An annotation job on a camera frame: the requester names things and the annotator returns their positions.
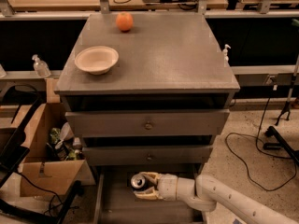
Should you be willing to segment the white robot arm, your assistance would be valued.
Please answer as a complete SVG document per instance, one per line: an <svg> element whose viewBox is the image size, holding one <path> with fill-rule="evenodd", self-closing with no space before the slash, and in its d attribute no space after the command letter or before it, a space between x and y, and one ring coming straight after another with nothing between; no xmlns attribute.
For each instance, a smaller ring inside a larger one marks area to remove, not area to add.
<svg viewBox="0 0 299 224"><path fill-rule="evenodd" d="M218 203L247 224L298 224L250 197L226 186L211 175L195 179L155 172L140 172L131 178L136 198L185 202L190 208L211 212Z"/></svg>

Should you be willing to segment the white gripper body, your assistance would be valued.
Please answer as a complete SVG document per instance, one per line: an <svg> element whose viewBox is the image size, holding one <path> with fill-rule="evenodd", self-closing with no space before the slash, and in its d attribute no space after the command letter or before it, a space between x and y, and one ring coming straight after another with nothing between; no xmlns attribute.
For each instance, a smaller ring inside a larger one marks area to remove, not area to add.
<svg viewBox="0 0 299 224"><path fill-rule="evenodd" d="M177 198L177 182L176 175L161 175L157 182L159 198L164 201L174 201Z"/></svg>

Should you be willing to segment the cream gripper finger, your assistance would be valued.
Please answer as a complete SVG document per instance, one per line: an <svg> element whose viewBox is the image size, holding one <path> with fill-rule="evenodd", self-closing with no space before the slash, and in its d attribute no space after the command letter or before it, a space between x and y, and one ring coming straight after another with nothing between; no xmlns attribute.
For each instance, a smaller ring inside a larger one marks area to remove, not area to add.
<svg viewBox="0 0 299 224"><path fill-rule="evenodd" d="M161 200L163 197L155 187L151 187L142 191L135 191L134 195L141 200L156 201Z"/></svg>
<svg viewBox="0 0 299 224"><path fill-rule="evenodd" d="M149 185L157 185L158 180L161 177L161 175L156 172L141 172L140 174L143 175L144 177L146 177L146 179L149 182Z"/></svg>

